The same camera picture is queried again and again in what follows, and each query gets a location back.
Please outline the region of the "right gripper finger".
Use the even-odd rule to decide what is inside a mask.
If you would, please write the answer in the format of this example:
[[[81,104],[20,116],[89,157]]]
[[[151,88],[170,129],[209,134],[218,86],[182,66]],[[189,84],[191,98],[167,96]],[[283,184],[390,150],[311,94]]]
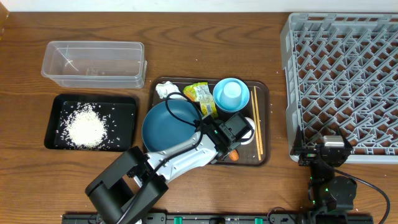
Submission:
[[[293,144],[293,149],[302,149],[303,148],[303,131],[300,126],[297,127],[295,141]]]
[[[353,148],[352,145],[349,143],[349,141],[346,139],[344,133],[342,132],[342,130],[340,128],[337,128],[337,134],[342,138],[345,149]]]

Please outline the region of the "orange carrot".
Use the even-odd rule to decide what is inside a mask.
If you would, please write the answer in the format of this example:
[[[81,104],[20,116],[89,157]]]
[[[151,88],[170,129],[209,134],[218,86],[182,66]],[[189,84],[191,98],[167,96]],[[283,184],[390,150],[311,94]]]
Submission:
[[[239,159],[239,153],[238,153],[238,151],[237,150],[232,150],[230,153],[229,153],[229,158],[232,160],[232,161],[237,161],[238,159]]]

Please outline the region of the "pale pink cup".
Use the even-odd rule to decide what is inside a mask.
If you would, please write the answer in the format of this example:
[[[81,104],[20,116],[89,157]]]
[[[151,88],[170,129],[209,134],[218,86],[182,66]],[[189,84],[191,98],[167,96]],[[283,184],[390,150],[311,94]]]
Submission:
[[[242,145],[247,145],[247,144],[251,143],[253,141],[254,137],[255,137],[256,127],[255,127],[254,121],[251,118],[249,118],[249,117],[246,117],[246,120],[251,125],[252,130],[250,130],[248,133],[246,133],[243,136],[242,142],[241,142]]]

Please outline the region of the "light blue cup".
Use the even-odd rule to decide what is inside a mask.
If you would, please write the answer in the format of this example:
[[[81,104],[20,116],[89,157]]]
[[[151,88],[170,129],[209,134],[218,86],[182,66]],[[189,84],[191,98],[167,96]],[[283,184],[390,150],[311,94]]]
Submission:
[[[237,106],[241,101],[241,86],[237,82],[228,82],[221,93],[220,101],[224,107],[231,110]]]

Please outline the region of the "dark blue plate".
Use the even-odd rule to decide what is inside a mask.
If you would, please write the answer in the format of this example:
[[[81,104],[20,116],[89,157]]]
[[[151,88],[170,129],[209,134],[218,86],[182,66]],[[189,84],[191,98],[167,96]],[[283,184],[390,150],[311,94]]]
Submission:
[[[169,109],[178,118],[193,124],[199,116],[193,107],[184,100],[169,100]],[[174,118],[161,102],[154,106],[146,115],[142,125],[142,138],[149,152],[166,150],[190,139],[195,127]]]

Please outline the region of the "pile of white rice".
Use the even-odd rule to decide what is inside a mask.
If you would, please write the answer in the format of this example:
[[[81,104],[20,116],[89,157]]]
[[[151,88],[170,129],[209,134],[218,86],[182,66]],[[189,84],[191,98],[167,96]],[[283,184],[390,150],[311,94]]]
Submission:
[[[55,130],[57,149],[124,151],[132,144],[134,104],[67,101]]]

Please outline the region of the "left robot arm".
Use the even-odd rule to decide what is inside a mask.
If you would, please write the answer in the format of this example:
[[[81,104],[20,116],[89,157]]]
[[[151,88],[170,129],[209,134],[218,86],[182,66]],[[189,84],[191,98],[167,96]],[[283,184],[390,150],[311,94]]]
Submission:
[[[182,174],[224,159],[254,130],[241,113],[222,122],[210,115],[196,120],[193,136],[163,151],[124,151],[85,189],[105,223],[136,223]]]

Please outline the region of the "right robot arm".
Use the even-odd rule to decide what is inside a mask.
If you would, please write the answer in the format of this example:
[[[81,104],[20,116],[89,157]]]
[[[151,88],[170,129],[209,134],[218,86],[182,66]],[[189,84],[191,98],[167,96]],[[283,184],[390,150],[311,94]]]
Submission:
[[[353,209],[357,183],[335,172],[352,150],[339,129],[334,135],[323,136],[323,142],[310,149],[303,145],[303,131],[297,128],[290,154],[298,156],[299,166],[310,168],[308,198],[313,208],[298,215],[296,223],[348,223],[347,212]]]

